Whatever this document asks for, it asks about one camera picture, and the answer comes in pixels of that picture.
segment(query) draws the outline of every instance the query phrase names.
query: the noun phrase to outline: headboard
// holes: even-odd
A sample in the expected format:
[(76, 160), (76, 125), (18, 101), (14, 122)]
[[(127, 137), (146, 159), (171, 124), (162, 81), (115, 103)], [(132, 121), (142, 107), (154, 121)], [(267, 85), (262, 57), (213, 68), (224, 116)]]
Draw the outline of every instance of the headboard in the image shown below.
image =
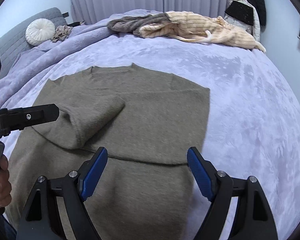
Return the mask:
[(0, 38), (0, 79), (8, 74), (20, 52), (33, 48), (33, 46), (26, 41), (25, 33), (28, 25), (39, 18), (51, 20), (55, 27), (67, 24), (60, 10), (54, 7), (31, 16), (3, 35)]

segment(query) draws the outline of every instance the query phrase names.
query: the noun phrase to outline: white round cushion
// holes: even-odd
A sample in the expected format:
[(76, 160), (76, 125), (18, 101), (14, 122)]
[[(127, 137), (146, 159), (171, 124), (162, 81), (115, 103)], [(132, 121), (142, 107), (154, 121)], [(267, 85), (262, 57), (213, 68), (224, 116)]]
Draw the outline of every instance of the white round cushion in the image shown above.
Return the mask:
[(52, 39), (56, 28), (52, 21), (48, 19), (34, 20), (26, 29), (26, 40), (33, 46), (38, 46), (44, 41)]

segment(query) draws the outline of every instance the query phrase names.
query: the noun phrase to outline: blue rubber pad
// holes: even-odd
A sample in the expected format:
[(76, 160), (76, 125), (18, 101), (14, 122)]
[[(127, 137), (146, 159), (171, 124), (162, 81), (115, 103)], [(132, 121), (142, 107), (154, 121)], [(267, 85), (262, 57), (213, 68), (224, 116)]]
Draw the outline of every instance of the blue rubber pad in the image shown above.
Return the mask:
[(108, 161), (108, 152), (104, 148), (102, 152), (99, 154), (92, 168), (88, 172), (87, 176), (83, 181), (83, 187), (80, 197), (86, 201), (88, 197), (91, 197), (98, 182), (105, 169), (105, 166)]
[(202, 196), (206, 197), (209, 201), (212, 201), (214, 194), (212, 191), (211, 179), (191, 148), (187, 152), (187, 160), (189, 168), (199, 186)]

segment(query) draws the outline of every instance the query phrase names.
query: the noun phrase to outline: finger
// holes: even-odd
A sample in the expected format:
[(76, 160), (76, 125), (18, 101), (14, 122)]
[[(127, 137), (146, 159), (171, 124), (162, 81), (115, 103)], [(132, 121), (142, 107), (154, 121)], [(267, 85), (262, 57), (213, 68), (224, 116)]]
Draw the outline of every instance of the finger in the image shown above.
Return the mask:
[(0, 192), (8, 185), (9, 183), (9, 171), (0, 170)]
[(6, 171), (8, 169), (9, 166), (9, 162), (8, 159), (5, 155), (2, 155), (1, 159), (0, 159), (0, 167), (1, 169), (3, 169), (4, 171)]
[(0, 201), (5, 199), (11, 193), (11, 183), (8, 183), (7, 186), (0, 193)]
[(11, 195), (9, 194), (5, 199), (2, 199), (0, 201), (0, 207), (8, 206), (11, 203), (11, 200), (12, 200), (12, 198), (11, 198)]

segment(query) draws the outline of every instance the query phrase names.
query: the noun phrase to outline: metal screw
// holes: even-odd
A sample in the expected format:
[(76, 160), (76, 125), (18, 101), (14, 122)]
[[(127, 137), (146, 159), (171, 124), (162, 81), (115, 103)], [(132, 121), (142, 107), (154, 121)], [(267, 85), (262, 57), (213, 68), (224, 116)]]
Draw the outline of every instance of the metal screw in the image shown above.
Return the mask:
[(258, 181), (257, 178), (256, 178), (255, 176), (250, 176), (249, 179), (250, 179), (250, 181), (251, 181), (252, 183), (255, 183), (255, 182)]
[(227, 175), (225, 171), (218, 171), (217, 174), (219, 177), (225, 177)]
[(77, 176), (78, 175), (78, 173), (76, 172), (76, 171), (71, 171), (71, 172), (69, 172), (69, 176), (71, 177), (71, 178), (74, 178), (75, 176)]
[(45, 178), (44, 176), (40, 176), (40, 177), (38, 178), (38, 182), (44, 182), (45, 179), (46, 179), (46, 178)]

